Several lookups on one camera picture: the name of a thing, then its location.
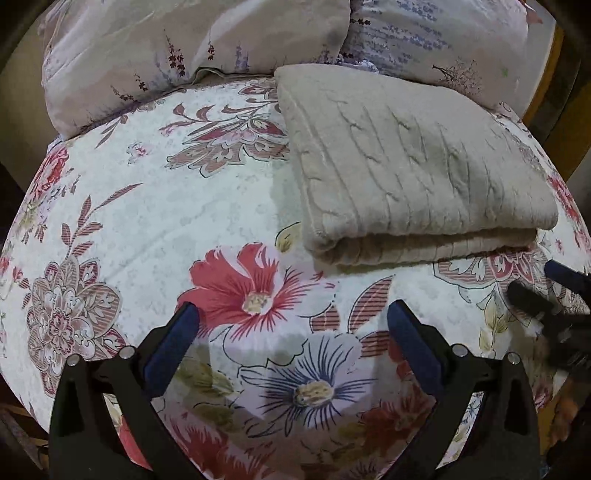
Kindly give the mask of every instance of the pillow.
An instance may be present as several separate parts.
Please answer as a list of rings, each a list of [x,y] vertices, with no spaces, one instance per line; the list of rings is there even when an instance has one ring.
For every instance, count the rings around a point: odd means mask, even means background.
[[[200,67],[332,63],[349,14],[349,0],[61,0],[40,29],[49,117],[70,138]]]
[[[342,54],[494,108],[512,103],[527,34],[521,0],[352,0]]]

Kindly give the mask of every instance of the floral bed sheet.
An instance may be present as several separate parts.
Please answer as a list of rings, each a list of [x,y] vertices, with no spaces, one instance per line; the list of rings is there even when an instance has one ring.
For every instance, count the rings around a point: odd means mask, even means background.
[[[539,323],[513,311],[504,291],[521,280],[582,311],[543,265],[589,271],[591,239],[537,141],[492,115],[545,172],[557,226],[527,251],[398,268],[332,267],[302,248],[272,79],[180,90],[56,145],[0,258],[2,375],[47,429],[69,355],[110,357],[191,301],[199,335],[154,407],[206,476],[374,478],[434,403],[388,336],[385,308],[404,299],[475,355],[517,351],[541,407],[563,376],[544,365]],[[479,403],[474,395],[445,462]]]

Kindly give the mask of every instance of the beige knit blanket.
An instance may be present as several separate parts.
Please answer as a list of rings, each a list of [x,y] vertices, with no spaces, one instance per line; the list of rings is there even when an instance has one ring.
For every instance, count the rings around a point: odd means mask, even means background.
[[[337,264],[524,247],[557,222],[539,165],[467,97],[328,65],[277,69],[304,246]]]

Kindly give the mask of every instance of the yellow flower center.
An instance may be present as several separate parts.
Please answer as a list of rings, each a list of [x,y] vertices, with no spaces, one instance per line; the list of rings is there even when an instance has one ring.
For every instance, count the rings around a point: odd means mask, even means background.
[[[249,293],[242,304],[242,310],[247,313],[261,313],[270,296],[266,293],[252,292]]]
[[[294,400],[300,407],[319,407],[332,400],[335,389],[325,380],[317,380],[295,389]]]

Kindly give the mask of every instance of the blue gripper pad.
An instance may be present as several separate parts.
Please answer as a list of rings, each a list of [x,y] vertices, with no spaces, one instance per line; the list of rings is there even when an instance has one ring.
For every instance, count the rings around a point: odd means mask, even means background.
[[[404,303],[400,305],[397,302],[390,304],[388,330],[400,347],[423,391],[439,399],[443,394],[441,364],[416,329],[413,320],[417,324],[419,321],[410,317],[413,314],[410,311],[407,312],[405,306]]]
[[[186,307],[181,308],[171,320],[168,333],[144,367],[144,392],[149,398],[164,395],[199,331],[197,307],[192,303],[184,306]]]
[[[575,272],[554,260],[548,260],[546,262],[546,265],[544,265],[544,274],[549,279],[564,285],[570,291],[579,295],[584,294],[589,288],[590,282],[586,275]]]

